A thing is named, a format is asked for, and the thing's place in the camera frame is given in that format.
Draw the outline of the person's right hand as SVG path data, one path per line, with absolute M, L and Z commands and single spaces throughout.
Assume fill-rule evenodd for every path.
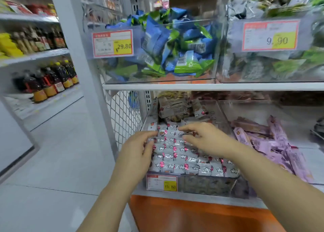
M 199 148 L 210 156 L 235 160 L 239 155 L 240 143 L 223 131 L 207 122 L 187 124 L 178 128 L 182 132 L 195 132 L 203 138 L 203 147 Z

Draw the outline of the person's left hand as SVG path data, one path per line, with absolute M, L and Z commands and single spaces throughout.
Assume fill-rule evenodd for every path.
M 134 190 L 149 170 L 149 167 L 143 168 L 142 166 L 143 150 L 142 131 L 139 131 L 130 136 L 123 144 L 115 162 L 110 182 Z

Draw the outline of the person's left forearm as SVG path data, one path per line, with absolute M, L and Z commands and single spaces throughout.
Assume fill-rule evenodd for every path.
M 114 173 L 76 232 L 118 232 L 127 202 L 143 177 Z

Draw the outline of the person's right forearm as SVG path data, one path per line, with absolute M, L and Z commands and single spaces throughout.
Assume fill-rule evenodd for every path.
M 324 232 L 324 193 L 247 145 L 226 150 L 286 232 Z

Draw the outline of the clear plastic bin with white packets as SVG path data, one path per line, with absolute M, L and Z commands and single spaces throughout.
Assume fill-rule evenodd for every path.
M 249 185 L 240 171 L 226 158 L 205 154 L 183 139 L 185 134 L 199 137 L 196 132 L 179 131 L 179 126 L 194 122 L 209 122 L 236 139 L 227 117 L 217 100 L 192 101 L 189 112 L 194 116 L 181 122 L 163 121 L 159 117 L 159 101 L 152 101 L 141 130 L 157 131 L 153 141 L 151 163 L 143 181 L 148 191 L 181 192 L 249 198 Z

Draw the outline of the pile of beige snack packets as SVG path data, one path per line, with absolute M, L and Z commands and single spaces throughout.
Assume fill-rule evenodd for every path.
M 200 120 L 211 114 L 205 103 L 189 91 L 157 91 L 155 96 L 158 117 L 165 123 L 179 123 L 185 118 Z

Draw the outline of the small red yellow price tag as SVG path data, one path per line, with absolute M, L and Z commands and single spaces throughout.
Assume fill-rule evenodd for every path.
M 146 175 L 147 190 L 164 191 L 164 192 L 177 192 L 177 176 L 174 175 Z

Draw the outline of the white metal shelf rack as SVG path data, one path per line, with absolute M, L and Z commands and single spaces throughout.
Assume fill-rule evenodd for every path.
M 76 143 L 69 149 L 69 153 L 74 153 L 72 161 L 76 162 L 81 155 L 81 150 L 85 152 L 85 164 L 80 167 L 73 167 L 77 170 L 85 170 L 83 183 L 88 185 L 98 195 L 103 187 L 108 183 L 112 169 L 115 165 L 115 158 L 111 144 L 112 136 L 108 133 L 108 109 L 105 102 L 103 88 L 114 91 L 135 90 L 140 97 L 140 112 L 142 124 L 146 119 L 149 109 L 149 100 L 153 97 L 154 89 L 189 89 L 190 91 L 238 91 L 239 89 L 275 89 L 277 91 L 324 91 L 324 82 L 276 82 L 276 83 L 171 83 L 171 84 L 102 84 L 99 70 L 95 61 L 90 59 L 90 49 L 87 47 L 87 33 L 83 28 L 83 9 L 81 0 L 53 0 L 58 13 L 59 22 L 63 29 L 63 34 L 68 42 L 71 58 L 76 66 L 77 75 L 82 85 L 82 91 L 87 107 L 88 118 L 91 123 L 83 124 L 90 127 L 91 139 L 95 139 L 94 144 L 86 143 L 85 138 L 79 136 L 75 138 Z

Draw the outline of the orange shelf base panel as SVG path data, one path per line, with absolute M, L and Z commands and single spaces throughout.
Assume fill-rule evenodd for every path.
M 132 195 L 140 232 L 286 232 L 267 209 Z

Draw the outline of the pile of purple snack packets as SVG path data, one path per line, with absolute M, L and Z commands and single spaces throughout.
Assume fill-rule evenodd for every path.
M 303 153 L 289 144 L 280 120 L 270 115 L 267 124 L 258 124 L 244 117 L 238 117 L 230 122 L 240 143 L 254 148 L 255 151 L 301 180 L 314 183 L 314 177 Z

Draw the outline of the large red yellow price tag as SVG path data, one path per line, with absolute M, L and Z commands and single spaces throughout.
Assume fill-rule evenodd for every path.
M 300 22 L 300 19 L 246 22 L 242 51 L 295 51 Z

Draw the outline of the white side shelf unit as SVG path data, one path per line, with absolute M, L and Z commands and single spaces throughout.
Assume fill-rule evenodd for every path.
M 59 25 L 61 27 L 59 17 L 39 16 L 36 14 L 17 14 L 11 12 L 10 9 L 5 6 L 4 1 L 5 0 L 0 0 L 0 33 L 9 34 L 28 26 L 43 28 L 51 25 Z M 23 5 L 54 5 L 53 0 L 6 1 L 12 1 Z M 15 89 L 11 81 L 11 74 L 13 72 L 23 72 L 26 69 L 34 72 L 38 67 L 46 66 L 50 64 L 50 62 L 64 60 L 64 58 L 71 60 L 68 48 L 27 54 L 18 58 L 0 59 L 0 94 L 4 96 L 4 99 L 10 105 L 12 111 L 29 131 L 33 131 L 79 99 L 83 98 L 83 93 L 78 84 L 42 103 L 31 103 L 27 101 L 25 94 Z

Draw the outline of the row of brown bottles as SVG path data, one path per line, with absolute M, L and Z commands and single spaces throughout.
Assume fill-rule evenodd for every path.
M 9 33 L 10 40 L 23 55 L 66 49 L 67 43 L 59 25 L 28 26 Z

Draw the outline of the stack of yellow packets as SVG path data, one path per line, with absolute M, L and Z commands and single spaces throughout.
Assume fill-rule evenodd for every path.
M 23 57 L 23 52 L 14 43 L 10 34 L 0 33 L 0 59 L 18 58 Z

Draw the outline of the row of red packets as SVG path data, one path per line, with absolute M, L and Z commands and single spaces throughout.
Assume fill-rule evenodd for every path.
M 23 5 L 12 1 L 4 1 L 5 6 L 10 9 L 11 12 L 17 14 L 36 14 L 39 16 L 53 16 L 58 17 L 53 4 L 28 4 Z

